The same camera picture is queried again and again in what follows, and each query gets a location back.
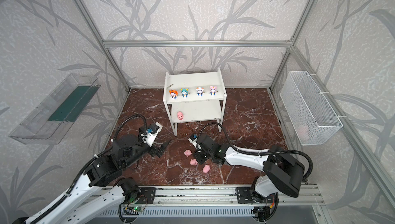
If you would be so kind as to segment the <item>teal hooded Doraemon figure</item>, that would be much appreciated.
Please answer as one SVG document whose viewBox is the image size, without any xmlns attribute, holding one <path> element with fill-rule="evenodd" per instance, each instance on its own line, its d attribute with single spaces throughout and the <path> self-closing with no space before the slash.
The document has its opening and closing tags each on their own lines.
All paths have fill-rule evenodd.
<svg viewBox="0 0 395 224">
<path fill-rule="evenodd" d="M 189 95 L 189 89 L 181 89 L 181 95 L 183 98 L 187 98 Z"/>
</svg>

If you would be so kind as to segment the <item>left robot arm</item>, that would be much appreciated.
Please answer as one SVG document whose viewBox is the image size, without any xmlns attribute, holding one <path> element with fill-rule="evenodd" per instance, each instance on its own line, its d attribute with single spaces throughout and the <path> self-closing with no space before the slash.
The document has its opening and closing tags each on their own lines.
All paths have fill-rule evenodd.
<svg viewBox="0 0 395 224">
<path fill-rule="evenodd" d="M 161 157 L 169 142 L 153 145 L 155 134 L 125 135 L 114 140 L 108 150 L 92 158 L 77 174 L 71 186 L 53 202 L 31 217 L 21 217 L 16 224 L 82 224 L 105 209 L 130 204 L 143 196 L 132 178 L 122 173 L 141 157 Z"/>
</svg>

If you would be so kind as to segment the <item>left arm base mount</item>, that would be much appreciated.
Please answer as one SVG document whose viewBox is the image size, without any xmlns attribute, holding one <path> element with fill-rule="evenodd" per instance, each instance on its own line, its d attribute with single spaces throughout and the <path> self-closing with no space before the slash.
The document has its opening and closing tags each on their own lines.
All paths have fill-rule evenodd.
<svg viewBox="0 0 395 224">
<path fill-rule="evenodd" d="M 154 187 L 142 187 L 138 191 L 134 191 L 129 194 L 123 204 L 153 204 L 155 199 L 156 188 Z"/>
</svg>

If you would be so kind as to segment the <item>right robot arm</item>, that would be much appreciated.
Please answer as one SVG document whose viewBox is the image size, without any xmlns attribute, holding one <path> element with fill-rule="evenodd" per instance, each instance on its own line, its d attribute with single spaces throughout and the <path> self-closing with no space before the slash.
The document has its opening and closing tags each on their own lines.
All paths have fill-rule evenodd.
<svg viewBox="0 0 395 224">
<path fill-rule="evenodd" d="M 218 165 L 238 165 L 264 172 L 251 186 L 253 196 L 268 197 L 279 192 L 294 198 L 299 196 L 305 167 L 292 156 L 292 151 L 276 145 L 268 150 L 243 150 L 218 144 L 206 134 L 193 134 L 189 142 L 196 148 L 193 156 L 198 164 L 211 160 Z"/>
</svg>

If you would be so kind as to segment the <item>white hooded Doraemon figure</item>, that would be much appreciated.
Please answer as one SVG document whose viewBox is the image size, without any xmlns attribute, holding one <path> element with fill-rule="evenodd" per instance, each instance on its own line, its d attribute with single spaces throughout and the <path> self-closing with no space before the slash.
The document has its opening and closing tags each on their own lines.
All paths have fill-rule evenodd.
<svg viewBox="0 0 395 224">
<path fill-rule="evenodd" d="M 196 94 L 197 94 L 198 96 L 203 96 L 203 93 L 204 93 L 204 88 L 203 88 L 203 87 L 198 87 L 198 88 L 196 89 Z"/>
</svg>

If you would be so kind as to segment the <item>orange hooded Doraemon figure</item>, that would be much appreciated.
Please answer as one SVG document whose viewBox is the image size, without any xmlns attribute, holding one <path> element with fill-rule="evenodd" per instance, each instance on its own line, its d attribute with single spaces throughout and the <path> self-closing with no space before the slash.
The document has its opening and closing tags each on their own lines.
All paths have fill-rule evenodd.
<svg viewBox="0 0 395 224">
<path fill-rule="evenodd" d="M 177 90 L 169 90 L 169 94 L 171 96 L 172 99 L 176 99 L 178 97 L 178 91 Z"/>
</svg>

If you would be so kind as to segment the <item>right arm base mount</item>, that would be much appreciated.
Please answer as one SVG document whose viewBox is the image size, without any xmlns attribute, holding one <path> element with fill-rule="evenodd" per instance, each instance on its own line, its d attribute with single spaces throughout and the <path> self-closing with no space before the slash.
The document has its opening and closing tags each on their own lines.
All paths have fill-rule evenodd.
<svg viewBox="0 0 395 224">
<path fill-rule="evenodd" d="M 240 204 L 262 203 L 262 198 L 254 195 L 250 187 L 236 187 L 235 195 L 237 197 L 237 202 Z"/>
</svg>

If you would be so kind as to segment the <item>pink pig toy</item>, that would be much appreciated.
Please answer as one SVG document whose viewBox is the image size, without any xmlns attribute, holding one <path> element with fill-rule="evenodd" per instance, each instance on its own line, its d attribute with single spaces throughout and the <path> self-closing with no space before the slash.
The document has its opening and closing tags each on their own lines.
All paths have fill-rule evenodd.
<svg viewBox="0 0 395 224">
<path fill-rule="evenodd" d="M 178 111 L 177 118 L 178 118 L 178 120 L 182 121 L 184 119 L 184 114 L 181 111 Z"/>
<path fill-rule="evenodd" d="M 184 155 L 189 157 L 190 155 L 192 155 L 192 152 L 190 150 L 186 150 L 184 151 Z"/>
<path fill-rule="evenodd" d="M 196 165 L 198 165 L 198 162 L 196 159 L 191 159 L 189 164 L 196 166 Z"/>
<path fill-rule="evenodd" d="M 211 169 L 210 165 L 205 165 L 203 167 L 203 173 L 207 174 L 210 171 L 210 169 Z"/>
</svg>

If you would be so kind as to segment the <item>pink hooded Doraemon figure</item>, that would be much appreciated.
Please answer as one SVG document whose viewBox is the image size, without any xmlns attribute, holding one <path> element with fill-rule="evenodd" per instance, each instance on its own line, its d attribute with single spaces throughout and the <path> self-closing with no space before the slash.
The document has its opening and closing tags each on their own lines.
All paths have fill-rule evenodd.
<svg viewBox="0 0 395 224">
<path fill-rule="evenodd" d="M 210 86 L 210 95 L 215 96 L 217 93 L 217 86 Z"/>
</svg>

